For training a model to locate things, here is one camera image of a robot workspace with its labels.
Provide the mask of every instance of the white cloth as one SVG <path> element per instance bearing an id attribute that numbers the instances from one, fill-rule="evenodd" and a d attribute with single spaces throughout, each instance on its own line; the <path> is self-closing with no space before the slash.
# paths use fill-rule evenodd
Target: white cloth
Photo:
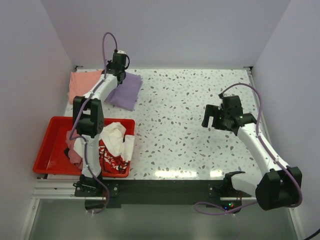
<path id="1" fill-rule="evenodd" d="M 103 128 L 99 139 L 102 139 L 106 149 L 108 149 L 111 155 L 114 157 L 121 155 L 125 162 L 129 162 L 132 159 L 134 151 L 135 136 L 125 136 L 125 133 L 126 128 L 122 126 L 120 122 L 113 122 Z M 80 157 L 84 157 L 80 138 L 75 140 L 73 149 Z"/>

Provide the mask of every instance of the white table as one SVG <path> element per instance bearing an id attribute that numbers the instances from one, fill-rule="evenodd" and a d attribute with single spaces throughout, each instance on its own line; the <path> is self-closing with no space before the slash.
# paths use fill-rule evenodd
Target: white table
<path id="1" fill-rule="evenodd" d="M 103 103 L 105 118 L 135 120 L 135 146 L 126 179 L 223 179 L 242 170 L 261 175 L 246 146 L 232 132 L 201 126 L 206 104 L 219 105 L 226 87 L 250 83 L 246 70 L 130 69 L 143 84 L 133 111 Z M 258 111 L 253 92 L 237 86 L 227 92 L 239 95 L 245 113 Z M 72 116 L 67 104 L 65 116 Z M 49 175 L 49 179 L 78 176 Z"/>

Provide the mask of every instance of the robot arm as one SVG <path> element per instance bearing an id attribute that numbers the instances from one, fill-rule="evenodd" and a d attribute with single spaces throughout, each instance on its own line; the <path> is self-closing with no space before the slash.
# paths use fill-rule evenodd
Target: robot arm
<path id="1" fill-rule="evenodd" d="M 225 175 L 220 190 L 231 189 L 250 194 L 256 197 L 258 204 L 264 210 L 296 204 L 299 200 L 298 191 L 258 139 L 256 119 L 251 113 L 243 113 L 239 96 L 221 96 L 221 99 L 220 106 L 206 106 L 202 126 L 208 127 L 209 117 L 213 117 L 212 127 L 217 130 L 232 131 L 252 154 L 261 171 L 261 177 L 254 177 L 243 171 L 230 172 Z M 299 168 L 289 167 L 263 134 L 261 132 L 259 134 L 270 152 L 276 156 L 276 161 L 285 166 L 301 186 L 302 173 Z"/>
<path id="2" fill-rule="evenodd" d="M 80 181 L 77 188 L 86 188 L 84 194 L 91 193 L 96 195 L 100 191 L 100 186 L 95 177 L 102 180 L 102 170 L 99 161 L 99 140 L 105 120 L 102 108 L 102 101 L 126 78 L 125 70 L 126 59 L 129 58 L 123 51 L 115 51 L 112 60 L 108 61 L 106 72 L 101 73 L 99 81 L 84 96 L 76 96 L 73 99 L 73 124 L 76 124 L 76 130 L 82 136 L 82 155 L 86 156 L 87 164 L 84 162 Z M 90 110 L 90 113 L 82 112 L 78 122 L 76 122 L 83 104 L 86 102 L 83 111 Z"/>

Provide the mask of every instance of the red tray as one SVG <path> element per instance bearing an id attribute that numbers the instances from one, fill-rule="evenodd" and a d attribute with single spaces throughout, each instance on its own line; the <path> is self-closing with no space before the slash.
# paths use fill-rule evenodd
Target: red tray
<path id="1" fill-rule="evenodd" d="M 132 119 L 105 118 L 104 124 L 120 122 L 126 129 L 125 134 L 134 135 L 135 121 Z M 81 175 L 81 170 L 70 162 L 64 153 L 67 131 L 73 126 L 72 117 L 54 116 L 51 118 L 36 157 L 33 171 L 38 174 Z M 123 174 L 102 172 L 103 177 L 125 178 L 129 175 L 130 165 Z"/>

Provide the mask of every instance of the purple cloth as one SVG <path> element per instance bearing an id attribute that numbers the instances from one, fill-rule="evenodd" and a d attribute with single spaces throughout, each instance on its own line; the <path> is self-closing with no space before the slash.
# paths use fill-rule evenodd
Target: purple cloth
<path id="1" fill-rule="evenodd" d="M 133 111 L 142 83 L 140 75 L 127 72 L 122 84 L 110 92 L 105 102 L 119 108 Z"/>

